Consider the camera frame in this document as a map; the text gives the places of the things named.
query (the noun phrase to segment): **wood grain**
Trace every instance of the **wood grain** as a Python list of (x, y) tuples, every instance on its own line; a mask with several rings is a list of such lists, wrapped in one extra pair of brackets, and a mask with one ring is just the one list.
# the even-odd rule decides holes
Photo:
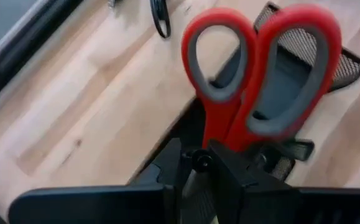
[[(360, 55), (360, 3), (305, 2), (333, 11), (343, 44)], [(180, 57), (185, 26), (213, 6), (253, 21), (265, 3), (169, 0), (169, 40), (156, 33), (148, 1), (126, 0), (114, 11), (104, 0), (84, 3), (0, 94), (0, 215), (37, 187), (128, 183), (194, 97)], [(238, 44), (223, 38), (198, 45), (207, 77)], [(359, 116), (360, 81), (325, 96), (299, 133), (316, 152), (288, 183), (360, 186)]]

